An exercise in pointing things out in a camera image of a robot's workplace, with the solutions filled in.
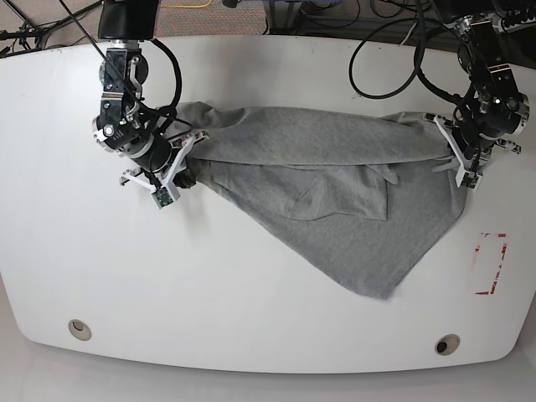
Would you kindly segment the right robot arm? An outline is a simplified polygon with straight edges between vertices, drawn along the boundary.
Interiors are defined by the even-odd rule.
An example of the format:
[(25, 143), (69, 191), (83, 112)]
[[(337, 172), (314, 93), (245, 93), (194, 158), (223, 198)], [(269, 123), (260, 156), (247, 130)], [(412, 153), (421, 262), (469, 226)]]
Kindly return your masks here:
[[(154, 37), (159, 11), (158, 1), (103, 3), (97, 36), (111, 45), (102, 53), (100, 113), (93, 125), (100, 145), (136, 164), (121, 175), (120, 184), (139, 184), (163, 208), (179, 199), (180, 189), (195, 185), (186, 156), (208, 135), (177, 116), (182, 75), (171, 50)], [(143, 41), (154, 44), (172, 63), (175, 90), (167, 106), (151, 108), (143, 102), (142, 86), (148, 77)]]

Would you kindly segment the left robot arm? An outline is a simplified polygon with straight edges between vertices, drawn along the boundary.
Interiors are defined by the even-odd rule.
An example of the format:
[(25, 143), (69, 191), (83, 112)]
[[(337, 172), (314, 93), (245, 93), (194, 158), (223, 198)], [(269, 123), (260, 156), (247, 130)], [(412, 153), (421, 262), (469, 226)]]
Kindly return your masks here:
[(451, 118), (433, 116), (432, 120), (458, 161), (457, 185), (476, 188), (494, 147), (521, 151), (507, 137), (519, 134), (527, 125), (529, 101), (518, 89), (498, 36), (533, 24), (535, 3), (435, 1), (433, 7), (441, 24), (427, 36), (450, 31), (460, 40), (457, 58), (470, 86), (465, 95), (454, 95), (435, 87), (422, 73), (418, 77), (428, 90), (454, 105)]

